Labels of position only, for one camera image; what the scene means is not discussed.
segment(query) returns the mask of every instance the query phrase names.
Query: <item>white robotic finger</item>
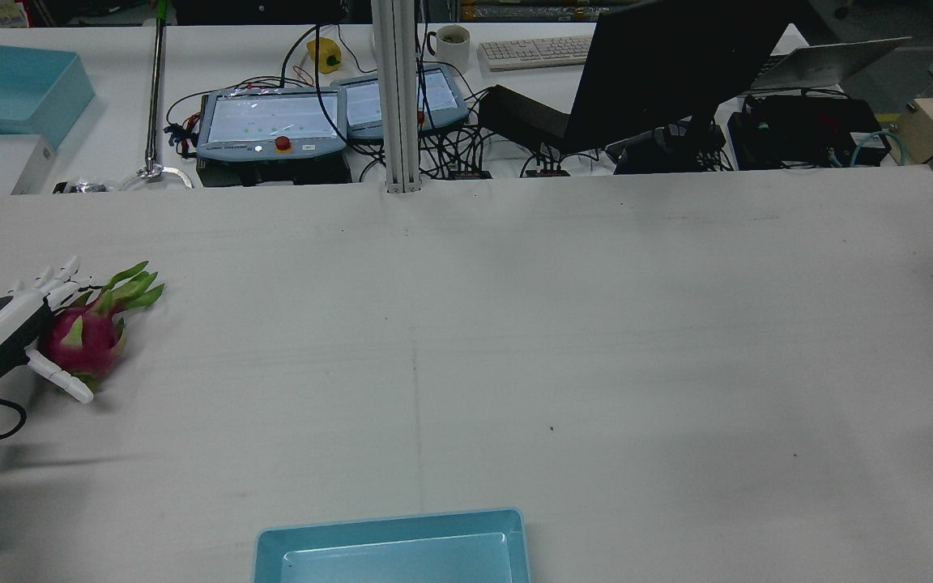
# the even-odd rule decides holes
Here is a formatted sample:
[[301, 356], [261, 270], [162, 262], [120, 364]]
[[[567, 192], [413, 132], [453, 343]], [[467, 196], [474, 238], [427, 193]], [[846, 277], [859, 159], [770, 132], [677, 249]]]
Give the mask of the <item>white robotic finger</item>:
[[41, 289], [44, 294], [49, 294], [56, 287], [70, 281], [70, 278], [78, 273], [78, 256], [74, 255], [70, 258], [67, 263], [64, 263], [63, 267], [56, 270], [56, 273], [53, 275], [52, 279], [42, 282], [41, 285], [38, 285], [38, 288]]
[[41, 288], [41, 285], [44, 284], [45, 281], [48, 281], [51, 275], [53, 275], [53, 268], [51, 268], [51, 266], [45, 266], [45, 269], [41, 270], [41, 273], [34, 278], [31, 287], [36, 289]]
[[27, 365], [34, 372], [51, 381], [57, 387], [62, 388], [67, 394], [78, 399], [78, 402], [92, 402], [92, 391], [88, 388], [88, 385], [79, 379], [75, 379], [66, 370], [59, 368], [53, 361], [45, 358], [36, 348], [27, 348], [25, 354], [28, 358]]
[[45, 303], [49, 306], [49, 309], [56, 311], [79, 289], [81, 289], [81, 283], [77, 281], [64, 282], [53, 287], [53, 289], [49, 291], [49, 294], [45, 295]]

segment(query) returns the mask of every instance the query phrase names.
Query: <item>white table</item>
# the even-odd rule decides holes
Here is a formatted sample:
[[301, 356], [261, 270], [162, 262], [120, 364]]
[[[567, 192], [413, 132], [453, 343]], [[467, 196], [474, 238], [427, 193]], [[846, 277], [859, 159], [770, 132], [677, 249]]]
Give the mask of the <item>white table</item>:
[[[534, 36], [566, 36], [591, 32], [593, 23], [465, 23], [471, 30], [471, 43], [476, 47], [485, 40], [528, 38]], [[431, 23], [437, 30], [439, 23]], [[224, 87], [256, 74], [278, 74], [289, 45], [300, 36], [304, 26], [258, 27], [168, 27], [165, 45], [164, 80], [160, 97], [160, 128], [165, 125], [164, 113], [171, 103], [196, 91]], [[342, 36], [351, 51], [359, 57], [364, 70], [375, 69], [373, 34], [369, 25], [341, 25]], [[336, 37], [334, 27], [323, 34]], [[77, 52], [96, 90], [91, 104], [60, 144], [56, 162], [49, 171], [42, 191], [49, 192], [59, 181], [92, 178], [120, 185], [133, 177], [144, 164], [146, 117], [151, 87], [153, 29], [151, 27], [96, 27], [63, 29], [0, 30], [0, 44], [22, 45], [41, 49], [65, 49]], [[789, 51], [804, 39], [793, 25], [782, 36], [778, 49]], [[302, 45], [292, 63], [310, 69], [306, 49]], [[516, 70], [492, 73], [478, 66], [476, 53], [466, 82], [460, 85], [463, 95], [471, 88], [478, 91], [490, 85], [503, 84], [523, 95], [541, 100], [562, 111], [570, 111], [582, 68], [556, 67], [542, 70]], [[322, 76], [323, 84], [337, 78], [355, 77], [359, 71], [345, 56], [345, 64], [337, 73]], [[182, 121], [199, 111], [199, 100], [182, 102], [174, 109], [172, 119]], [[729, 114], [738, 109], [734, 102], [723, 104], [718, 122], [725, 126]], [[485, 148], [486, 163], [496, 177], [515, 177], [528, 154], [515, 144], [493, 140]], [[168, 147], [167, 136], [160, 133], [160, 158], [166, 165], [184, 169], [199, 185], [195, 164], [184, 161]], [[366, 159], [350, 155], [352, 177], [358, 178]], [[570, 158], [564, 168], [572, 174], [610, 174], [614, 166], [606, 158], [590, 163], [582, 158]], [[384, 173], [375, 168], [367, 181], [384, 181]], [[181, 184], [171, 178], [147, 188], [176, 188]]]
[[0, 582], [506, 505], [536, 583], [933, 582], [926, 167], [382, 190], [0, 198], [0, 292], [168, 284], [90, 406], [0, 381]]

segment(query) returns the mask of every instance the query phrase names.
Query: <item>white keyboard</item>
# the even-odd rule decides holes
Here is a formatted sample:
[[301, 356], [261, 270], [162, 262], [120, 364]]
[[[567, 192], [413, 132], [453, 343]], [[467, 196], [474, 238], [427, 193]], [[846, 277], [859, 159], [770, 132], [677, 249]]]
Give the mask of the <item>white keyboard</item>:
[[589, 55], [588, 36], [554, 36], [523, 40], [492, 40], [477, 48], [478, 59], [490, 70], [536, 69], [540, 66], [582, 64]]

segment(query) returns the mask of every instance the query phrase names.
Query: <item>blue plastic tray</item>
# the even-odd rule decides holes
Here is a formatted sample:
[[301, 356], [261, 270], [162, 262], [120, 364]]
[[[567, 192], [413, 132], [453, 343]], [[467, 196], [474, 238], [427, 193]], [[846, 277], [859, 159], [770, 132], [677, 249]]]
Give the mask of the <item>blue plastic tray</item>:
[[270, 528], [253, 583], [530, 583], [517, 509]]
[[0, 45], [0, 134], [59, 147], [93, 96], [77, 53]]

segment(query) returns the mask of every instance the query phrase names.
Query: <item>pink dragon fruit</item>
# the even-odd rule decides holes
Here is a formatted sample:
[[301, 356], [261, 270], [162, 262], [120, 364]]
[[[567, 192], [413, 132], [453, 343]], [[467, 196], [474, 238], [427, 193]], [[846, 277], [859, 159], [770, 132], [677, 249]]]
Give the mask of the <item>pink dragon fruit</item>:
[[[86, 292], [57, 313], [51, 327], [38, 340], [41, 354], [92, 390], [99, 388], [125, 347], [125, 318], [118, 314], [151, 305], [164, 291], [163, 284], [149, 288], [156, 272], [146, 273], [143, 268], [147, 263], [123, 270], [101, 287], [94, 298], [96, 291]], [[125, 283], [114, 288], [122, 281]]]

